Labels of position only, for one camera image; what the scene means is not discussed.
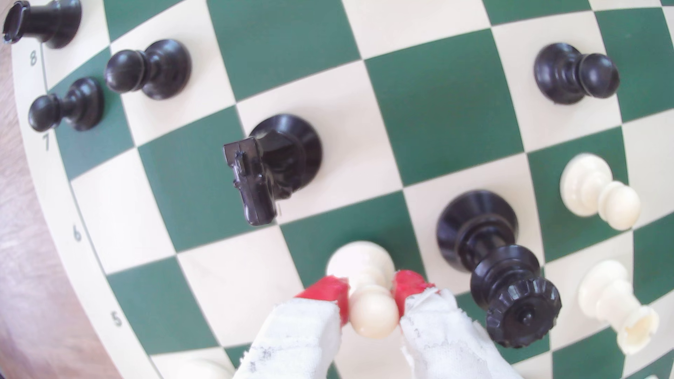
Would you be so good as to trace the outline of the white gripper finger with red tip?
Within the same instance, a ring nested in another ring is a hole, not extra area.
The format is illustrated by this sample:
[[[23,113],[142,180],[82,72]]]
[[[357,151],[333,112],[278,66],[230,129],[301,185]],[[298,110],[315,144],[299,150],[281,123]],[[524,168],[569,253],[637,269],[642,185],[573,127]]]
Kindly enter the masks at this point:
[[[394,275],[392,296],[413,378],[521,378],[450,290],[401,270]]]
[[[328,275],[275,306],[233,378],[327,378],[349,321],[349,280]]]

